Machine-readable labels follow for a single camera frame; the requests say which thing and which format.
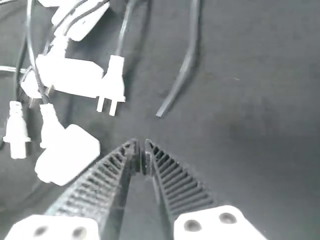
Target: black cable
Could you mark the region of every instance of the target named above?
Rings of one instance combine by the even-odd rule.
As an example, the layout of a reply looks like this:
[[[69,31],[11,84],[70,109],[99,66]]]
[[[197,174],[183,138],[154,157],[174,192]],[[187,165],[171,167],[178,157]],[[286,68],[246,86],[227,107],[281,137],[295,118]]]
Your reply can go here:
[[[29,59],[30,59],[30,63],[32,66],[32,70],[34,72],[35,78],[36,78],[36,82],[38,84],[38,88],[39,88],[39,93],[41,95],[42,98],[42,102],[43,104],[48,104],[49,100],[48,97],[45,94],[45,87],[41,81],[40,78],[40,74],[36,65],[36,58],[35,58],[35,52],[34,52],[34,48],[32,46],[32,33],[31,33],[31,15],[32,15],[32,7],[35,3],[35,0],[27,0],[27,7],[26,7],[26,39],[27,39],[27,49],[28,49],[28,53],[29,53]]]
[[[15,65],[15,72],[13,75],[13,99],[14,101],[17,101],[17,102],[20,102],[20,98],[19,98],[20,74],[21,74],[20,70],[24,63],[26,54],[27,54],[27,36],[26,36],[26,31],[24,31],[23,38],[22,38],[22,45],[19,50],[18,59]]]
[[[190,70],[192,69],[192,66],[194,64],[197,54],[197,44],[199,35],[200,1],[201,0],[191,0],[188,49],[185,54],[183,64],[180,68],[179,75],[177,76],[173,84],[173,87],[169,92],[169,95],[166,97],[158,112],[156,113],[157,117],[162,117],[174,103],[182,86],[186,82]]]
[[[68,26],[66,26],[66,28],[63,31],[63,35],[67,36],[70,28],[79,20],[85,18],[86,16],[88,16],[89,14],[92,14],[93,12],[97,11],[99,8],[101,8],[103,5],[105,5],[106,3],[108,3],[110,0],[103,0],[97,3],[97,5],[95,5],[93,8],[85,11],[84,13],[80,14],[79,16],[75,17],[69,24]]]
[[[124,18],[120,30],[120,34],[117,41],[117,46],[114,55],[121,56],[124,48],[124,42],[126,38],[126,33],[128,30],[128,22],[131,19],[132,13],[134,12],[135,6],[138,0],[130,0],[125,8]]]
[[[67,19],[67,17],[72,15],[78,7],[80,7],[82,4],[84,4],[87,1],[88,0],[81,0],[81,1],[77,2],[77,4],[70,9],[70,11],[60,20],[60,22],[58,22],[56,25],[52,26],[50,33],[48,35],[48,38],[47,38],[45,45],[44,45],[43,55],[48,54],[49,48],[50,48],[50,45],[52,42],[51,36],[55,34],[55,31],[61,26],[61,24]]]
[[[0,1],[0,6],[1,5],[5,5],[5,4],[10,4],[10,3],[14,3],[14,2],[17,2],[19,0],[3,0],[3,1]]]

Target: white power adapter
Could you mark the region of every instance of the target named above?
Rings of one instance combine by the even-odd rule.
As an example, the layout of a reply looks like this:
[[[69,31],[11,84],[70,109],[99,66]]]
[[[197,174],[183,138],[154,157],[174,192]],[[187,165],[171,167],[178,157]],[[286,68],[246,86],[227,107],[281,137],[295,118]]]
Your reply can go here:
[[[68,2],[66,0],[38,0],[44,7],[59,7],[63,2]]]
[[[104,70],[92,61],[39,55],[36,65],[43,85],[54,90],[95,99]],[[40,99],[36,76],[29,72],[21,88],[32,99]]]
[[[66,185],[100,155],[100,143],[81,127],[71,124],[40,155],[35,165],[45,183]]]
[[[51,22],[53,25],[58,24],[66,14],[79,2],[80,0],[64,0],[58,10],[53,15]],[[61,36],[69,23],[75,19],[76,17],[80,16],[84,12],[92,9],[99,3],[100,0],[88,0],[87,2],[81,4],[79,7],[76,8],[74,13],[67,17],[61,26],[57,28],[54,35]],[[98,10],[90,13],[88,16],[83,17],[81,20],[76,22],[68,31],[67,36],[72,39],[73,41],[79,42],[81,41],[97,24],[100,18],[104,15],[104,13],[109,8],[110,3],[107,2]]]

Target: black fabric surface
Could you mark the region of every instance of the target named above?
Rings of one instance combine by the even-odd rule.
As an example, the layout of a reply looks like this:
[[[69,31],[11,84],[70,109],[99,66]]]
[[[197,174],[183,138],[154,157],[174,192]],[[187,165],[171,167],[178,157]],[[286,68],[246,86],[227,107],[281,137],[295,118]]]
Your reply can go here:
[[[193,168],[268,239],[319,239],[320,2],[204,0],[198,66],[165,118],[155,114],[187,49],[190,1],[150,3],[150,11],[145,3],[136,9],[124,44],[126,103],[110,117],[109,102],[98,113],[96,99],[56,92],[51,101],[61,122],[80,125],[100,140],[104,153],[131,138],[150,138]],[[53,13],[35,10],[37,50]],[[0,65],[15,65],[24,14],[23,2],[0,7]],[[105,14],[82,42],[70,46],[69,57],[106,70],[121,21]],[[1,73],[1,126],[11,81],[10,73]],[[0,152],[3,205],[27,196],[37,182],[41,125],[35,109],[28,159],[10,159],[8,145]],[[13,222],[43,213],[63,190],[45,186],[26,208],[0,214],[1,238]],[[120,239],[163,239],[155,201],[151,179],[133,178]]]

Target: white power plug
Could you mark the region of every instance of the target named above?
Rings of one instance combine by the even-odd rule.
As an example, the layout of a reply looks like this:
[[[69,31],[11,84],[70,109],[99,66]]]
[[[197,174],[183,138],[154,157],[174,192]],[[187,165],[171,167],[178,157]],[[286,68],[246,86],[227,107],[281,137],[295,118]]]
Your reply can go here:
[[[65,128],[59,122],[56,110],[52,104],[41,104],[40,111],[43,119],[40,147],[46,149],[60,139]]]
[[[38,0],[45,8],[59,7],[66,0]]]
[[[116,114],[118,102],[125,102],[125,84],[123,79],[125,58],[111,55],[107,72],[101,81],[97,111],[102,112],[105,99],[111,100],[109,115]]]
[[[10,143],[11,158],[25,159],[27,157],[26,143],[28,137],[27,124],[24,120],[22,104],[19,101],[10,102],[9,119],[6,123],[6,135],[3,141]]]

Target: screw hole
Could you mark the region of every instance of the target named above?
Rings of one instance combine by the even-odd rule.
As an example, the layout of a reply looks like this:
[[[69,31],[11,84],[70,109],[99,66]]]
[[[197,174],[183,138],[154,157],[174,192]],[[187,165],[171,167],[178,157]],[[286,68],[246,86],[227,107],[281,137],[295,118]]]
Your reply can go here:
[[[84,239],[86,235],[87,235],[87,230],[82,226],[77,227],[75,230],[73,230],[73,233],[72,233],[72,237],[77,240]]]
[[[34,236],[35,237],[40,237],[43,234],[45,234],[45,232],[48,230],[47,226],[40,226],[38,227],[35,231],[34,231]]]
[[[220,214],[219,219],[223,224],[235,224],[237,222],[237,218],[228,212]]]
[[[184,223],[184,230],[187,232],[199,232],[201,229],[201,224],[196,220],[192,219]]]

